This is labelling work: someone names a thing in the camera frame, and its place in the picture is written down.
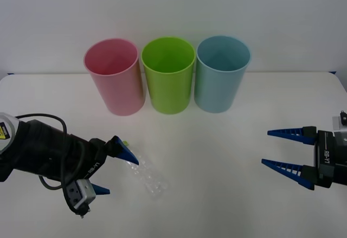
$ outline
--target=black cable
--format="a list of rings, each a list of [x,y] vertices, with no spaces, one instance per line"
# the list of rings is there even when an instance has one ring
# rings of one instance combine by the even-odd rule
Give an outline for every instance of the black cable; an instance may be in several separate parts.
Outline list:
[[[83,145],[82,142],[77,142],[80,147],[81,147],[81,156],[80,156],[80,160],[78,161],[78,164],[77,164],[77,167],[76,169],[74,170],[74,172],[72,173],[72,175],[68,178],[68,180],[66,181],[66,185],[69,185],[71,184],[72,181],[75,180],[75,178],[77,177],[78,173],[80,172],[81,168],[82,168],[82,164],[85,160],[85,155],[86,155],[86,149],[85,149],[85,146]],[[42,185],[49,189],[49,190],[58,190],[58,189],[61,189],[61,185],[57,185],[57,186],[51,186],[49,184],[47,184],[47,182],[44,180],[44,178],[42,176],[39,176],[38,177],[42,183]]]
[[[64,194],[64,198],[65,201],[67,203],[67,205],[69,206],[70,210],[72,212],[74,212],[75,214],[80,215],[80,211],[75,209],[73,207],[73,205],[71,204],[68,194],[67,194],[67,188],[66,188],[66,181],[65,181],[65,159],[67,157],[67,145],[66,145],[66,138],[67,138],[67,128],[66,128],[66,124],[65,121],[63,121],[61,118],[51,115],[51,114],[46,114],[46,113],[31,113],[31,114],[25,114],[25,115],[20,115],[17,116],[17,119],[22,119],[22,118],[27,118],[27,117],[48,117],[48,118],[52,118],[52,119],[56,119],[57,121],[59,121],[63,127],[63,154],[61,156],[61,161],[60,161],[60,181],[61,181],[61,187],[63,190],[63,194]]]

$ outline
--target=yellow label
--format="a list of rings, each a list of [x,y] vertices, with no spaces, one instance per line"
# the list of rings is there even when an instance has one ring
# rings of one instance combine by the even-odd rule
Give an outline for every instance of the yellow label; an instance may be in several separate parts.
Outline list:
[[[2,128],[0,127],[0,139],[6,139],[6,136],[4,134],[4,131],[2,130]]]

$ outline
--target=cup rim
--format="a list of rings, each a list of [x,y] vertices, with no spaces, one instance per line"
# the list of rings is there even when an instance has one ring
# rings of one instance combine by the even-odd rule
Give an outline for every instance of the cup rim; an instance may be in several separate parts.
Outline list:
[[[247,47],[248,52],[249,52],[249,60],[248,60],[247,64],[245,64],[243,67],[241,67],[241,68],[239,68],[239,69],[237,69],[237,70],[224,71],[224,70],[218,70],[218,69],[212,68],[212,67],[208,66],[207,64],[205,64],[203,61],[201,61],[201,59],[200,59],[200,57],[199,57],[199,55],[198,55],[198,49],[199,49],[199,46],[202,44],[202,42],[204,42],[204,41],[207,40],[207,39],[213,38],[213,37],[222,37],[222,36],[224,36],[224,37],[229,37],[229,38],[232,38],[232,39],[236,39],[236,40],[238,40],[240,43],[244,44],[245,47]],[[197,57],[197,59],[199,60],[199,62],[200,62],[202,65],[204,65],[205,67],[207,67],[207,68],[209,68],[209,69],[211,69],[211,70],[213,70],[213,71],[215,71],[215,72],[218,72],[218,73],[233,73],[233,72],[237,72],[237,71],[240,71],[240,70],[242,70],[242,69],[247,68],[248,64],[249,64],[249,63],[251,62],[251,60],[252,60],[252,53],[250,52],[249,47],[248,47],[242,40],[238,39],[238,38],[235,37],[235,36],[215,35],[215,36],[207,37],[207,38],[205,38],[204,40],[202,40],[202,41],[199,43],[199,45],[198,45],[197,48],[196,48],[196,57]]]
[[[87,65],[86,65],[86,56],[88,54],[88,52],[93,48],[95,47],[96,45],[100,44],[100,43],[103,43],[105,41],[111,41],[111,40],[119,40],[119,41],[125,41],[125,42],[128,42],[130,43],[133,47],[135,47],[136,49],[136,59],[135,59],[135,62],[133,64],[131,64],[128,68],[126,68],[125,70],[119,72],[119,73],[115,73],[115,74],[98,74],[98,73],[95,73],[93,71],[91,71]],[[101,40],[97,43],[95,43],[94,45],[92,45],[91,47],[88,48],[88,50],[86,51],[84,57],[83,57],[83,64],[85,66],[85,68],[88,70],[88,72],[90,72],[91,74],[94,74],[94,75],[97,75],[97,76],[103,76],[103,77],[109,77],[109,76],[115,76],[115,75],[118,75],[118,74],[122,74],[122,73],[125,73],[126,71],[130,70],[133,66],[136,65],[136,63],[138,62],[139,60],[139,50],[137,49],[136,45],[131,42],[130,40],[127,40],[127,39],[124,39],[124,38],[121,38],[121,37],[115,37],[115,38],[107,38],[107,39],[104,39],[104,40]]]
[[[154,42],[154,41],[157,41],[157,40],[160,40],[160,39],[164,39],[164,38],[179,39],[179,40],[181,40],[181,41],[187,43],[187,44],[192,48],[192,50],[193,50],[193,52],[194,52],[194,58],[193,58],[192,62],[190,63],[190,65],[188,65],[187,67],[183,68],[182,70],[179,70],[179,71],[176,71],[176,72],[172,72],[172,73],[163,73],[163,72],[159,72],[159,71],[153,70],[152,68],[150,68],[149,66],[147,66],[147,65],[145,64],[145,62],[143,61],[143,51],[144,51],[144,49],[145,49],[150,43],[152,43],[152,42]],[[196,60],[196,56],[197,56],[197,54],[196,54],[195,48],[193,47],[193,45],[192,45],[189,41],[187,41],[187,40],[185,40],[185,39],[183,39],[183,38],[180,38],[180,37],[178,37],[178,36],[161,36],[161,37],[158,37],[158,38],[156,38],[156,39],[154,39],[154,40],[148,42],[148,43],[145,45],[145,47],[144,47],[144,48],[142,49],[142,51],[141,51],[141,62],[142,62],[143,66],[144,66],[146,69],[148,69],[148,70],[150,70],[150,71],[152,71],[152,72],[154,72],[154,73],[157,73],[157,74],[164,74],[164,75],[171,75],[171,74],[182,73],[182,72],[184,72],[185,70],[188,70],[191,66],[194,65],[194,62],[195,62],[195,60]]]

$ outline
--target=plastic bottle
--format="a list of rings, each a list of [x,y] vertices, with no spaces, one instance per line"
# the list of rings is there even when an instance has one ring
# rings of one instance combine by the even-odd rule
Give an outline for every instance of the plastic bottle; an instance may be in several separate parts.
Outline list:
[[[168,189],[168,183],[163,179],[159,171],[154,167],[152,161],[143,152],[139,152],[137,148],[130,145],[128,142],[123,142],[125,146],[137,157],[139,165],[126,162],[134,175],[144,183],[146,190],[152,198],[157,198]]]

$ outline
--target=white table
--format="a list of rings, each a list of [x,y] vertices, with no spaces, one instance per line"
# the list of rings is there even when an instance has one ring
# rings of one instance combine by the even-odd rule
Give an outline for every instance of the white table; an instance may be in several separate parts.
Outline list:
[[[145,152],[170,187],[151,199],[119,159],[91,178],[111,189],[82,220],[60,191],[13,171],[0,183],[0,236],[345,237],[347,187],[309,191],[261,164],[262,158],[313,165],[312,146],[267,131],[315,125],[332,131],[347,93],[329,73],[247,73],[230,110],[210,114],[193,99],[177,115],[156,112],[147,94],[129,117],[111,114],[89,75],[11,75],[0,82],[0,110],[51,113],[84,139],[113,135]],[[50,119],[40,120],[60,127]]]

